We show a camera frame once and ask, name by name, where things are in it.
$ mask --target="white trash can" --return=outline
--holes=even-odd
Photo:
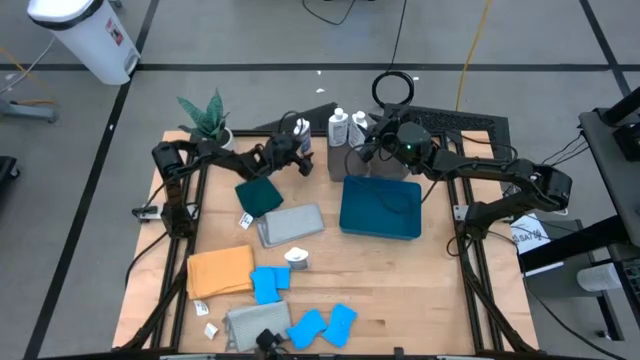
[[[105,84],[122,85],[140,60],[107,0],[31,0],[31,20],[49,29]]]

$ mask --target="blue cloth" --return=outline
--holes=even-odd
[[[276,277],[276,289],[289,289],[291,268],[288,266],[258,266],[257,269],[271,269]]]
[[[336,347],[345,346],[349,340],[351,324],[356,317],[358,317],[358,313],[342,304],[337,304],[331,312],[329,327],[322,334],[322,337]]]
[[[313,309],[304,314],[296,326],[287,329],[287,334],[296,350],[304,350],[311,345],[313,338],[326,328],[327,324],[320,311]]]
[[[258,305],[271,304],[280,301],[276,290],[276,276],[270,268],[257,268],[251,273],[253,288]]]

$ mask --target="gray cloth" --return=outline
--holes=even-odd
[[[286,301],[233,309],[227,313],[224,321],[229,334],[225,351],[243,352],[257,347],[256,338],[265,329],[274,335],[280,334],[286,340],[289,338],[286,330],[291,327]]]
[[[262,246],[270,248],[324,230],[318,204],[270,211],[256,222]]]

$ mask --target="sticker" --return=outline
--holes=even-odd
[[[242,219],[240,219],[240,226],[242,226],[245,230],[247,230],[249,228],[249,225],[251,225],[251,222],[253,221],[253,216],[244,213],[244,215],[242,215]]]
[[[204,301],[193,300],[193,305],[196,306],[196,315],[202,316],[209,313],[209,308],[207,307],[207,304],[204,303]]]
[[[212,323],[207,323],[207,326],[204,328],[204,334],[209,340],[213,340],[213,336],[218,332],[218,328],[215,327]]]
[[[109,18],[109,21],[107,21],[106,28],[107,28],[107,32],[111,34],[113,41],[116,42],[116,45],[120,46],[120,44],[122,44],[122,39],[124,37],[122,36],[122,33],[120,32],[120,30],[118,30],[118,27],[116,26],[115,21]]]

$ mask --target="paper label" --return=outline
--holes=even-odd
[[[244,213],[244,215],[242,215],[242,219],[240,219],[240,226],[242,226],[245,230],[247,230],[249,228],[249,225],[251,225],[251,223],[253,222],[253,216]]]
[[[218,332],[218,328],[215,327],[212,323],[207,323],[204,328],[204,335],[209,338],[209,340],[213,340],[213,336]]]
[[[196,306],[196,315],[202,316],[209,313],[209,308],[207,307],[207,304],[204,303],[204,301],[193,300],[193,304]]]
[[[513,241],[518,244],[518,252],[524,254],[529,250],[533,250],[538,246],[542,246],[551,242],[547,236],[547,232],[544,231],[542,224],[538,221],[535,214],[528,214],[518,221],[511,224],[511,232],[513,233]],[[543,266],[539,269],[527,271],[524,276],[531,276],[547,270],[551,270],[562,266],[563,262],[557,262]]]

